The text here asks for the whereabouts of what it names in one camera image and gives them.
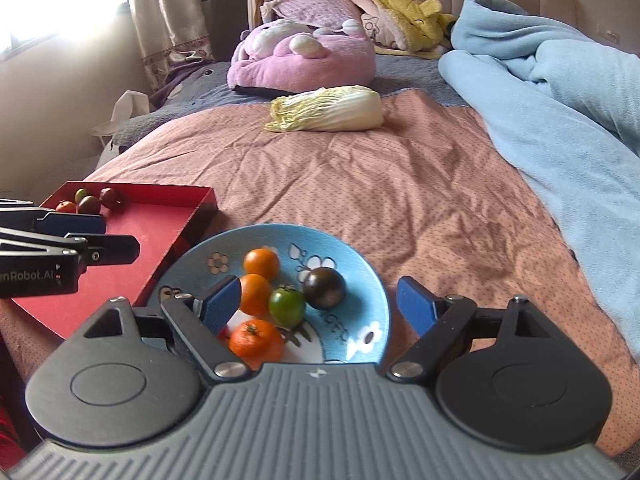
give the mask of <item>stuffed animal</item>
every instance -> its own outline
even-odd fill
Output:
[[[356,20],[342,34],[319,28],[311,33],[293,20],[255,28],[236,47],[226,80],[236,86],[301,93],[319,88],[361,85],[376,73],[373,43]]]

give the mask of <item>metal pin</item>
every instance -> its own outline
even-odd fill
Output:
[[[225,379],[235,379],[246,373],[246,365],[236,361],[220,363],[213,369],[213,373]]]
[[[413,361],[402,361],[391,367],[391,374],[398,379],[413,379],[424,372],[424,368]]]

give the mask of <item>electrical outlet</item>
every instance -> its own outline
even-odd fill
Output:
[[[616,45],[620,44],[620,35],[613,30],[609,30],[607,27],[603,27],[602,25],[598,25],[598,36],[601,36],[605,40],[615,43]]]

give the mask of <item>red tray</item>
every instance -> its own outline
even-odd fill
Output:
[[[19,298],[17,303],[35,319],[67,338],[109,298],[125,296],[142,306],[168,267],[200,241],[213,213],[216,198],[210,187],[119,184],[116,182],[67,182],[42,204],[55,208],[73,200],[85,187],[98,195],[114,187],[122,207],[102,208],[107,234],[127,234],[140,242],[140,256],[128,266],[89,267],[75,294],[45,298]]]

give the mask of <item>plate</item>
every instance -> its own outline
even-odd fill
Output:
[[[216,235],[184,254],[164,274],[148,304],[159,306],[168,290],[202,294],[218,280],[242,276],[242,261],[252,249],[278,254],[280,274],[271,282],[302,290],[309,271],[333,267],[344,277],[347,296],[336,308],[320,311],[307,305],[305,321],[281,330],[286,339],[282,361],[289,363],[379,363],[389,336],[389,306],[380,279],[367,261],[343,241],[309,227],[258,224]],[[238,311],[234,329],[250,316]]]

